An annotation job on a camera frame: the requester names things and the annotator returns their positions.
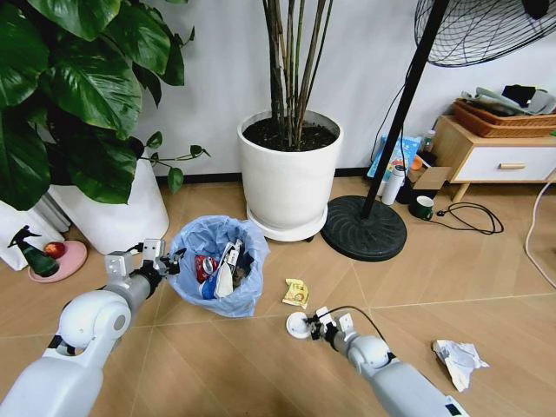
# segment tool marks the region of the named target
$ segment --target drawer handle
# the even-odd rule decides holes
[[[498,169],[524,169],[525,166],[524,163],[501,163]]]

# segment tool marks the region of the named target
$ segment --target plastic bag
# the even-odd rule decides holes
[[[234,292],[224,298],[203,300],[196,279],[195,256],[209,255],[220,259],[226,243],[241,239],[246,253],[253,258],[251,271],[242,278]],[[169,277],[172,288],[187,302],[226,317],[248,317],[262,294],[262,265],[268,244],[251,221],[241,222],[225,215],[205,215],[188,223],[172,239],[170,254],[187,248],[180,260],[180,274]]]

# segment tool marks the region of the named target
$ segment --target fan pole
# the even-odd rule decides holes
[[[367,199],[363,205],[361,211],[361,218],[367,219],[373,208],[374,199],[381,186],[381,180],[386,172],[388,163],[390,162],[390,156],[394,151],[396,143],[398,142],[398,136],[401,132],[401,127],[406,120],[407,112],[409,111],[409,106],[414,99],[415,91],[419,85],[420,76],[425,69],[425,64],[427,63],[428,54],[433,47],[434,39],[436,38],[436,33],[442,22],[442,17],[446,12],[449,0],[435,0],[431,13],[427,20],[427,25],[423,31],[423,36],[417,46],[414,58],[409,64],[409,73],[407,74],[406,86],[401,93],[400,103],[398,104],[398,109],[394,115],[392,121],[392,126],[390,127],[390,132],[388,133],[388,138],[382,150],[381,159],[376,167],[376,173],[374,174],[373,181],[371,183],[371,188],[368,191]]]
[[[352,259],[385,261],[399,254],[406,243],[407,229],[401,217],[386,204],[376,202],[374,199],[392,151],[398,142],[398,135],[414,98],[448,2],[449,0],[435,0],[432,6],[423,37],[417,45],[410,64],[406,85],[367,198],[360,195],[344,195],[328,203],[327,221],[321,230],[322,238],[332,248]]]

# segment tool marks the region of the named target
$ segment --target fan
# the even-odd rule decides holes
[[[359,261],[385,261],[407,238],[401,217],[375,200],[427,61],[462,67],[509,54],[556,30],[556,0],[419,0],[417,50],[367,198],[345,195],[328,203],[322,228],[335,250]]]
[[[415,43],[423,37],[434,0],[415,10]],[[465,67],[510,54],[556,30],[556,0],[451,0],[428,61]]]

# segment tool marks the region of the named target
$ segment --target drawer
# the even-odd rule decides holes
[[[475,147],[452,181],[542,181],[556,168],[556,148]]]

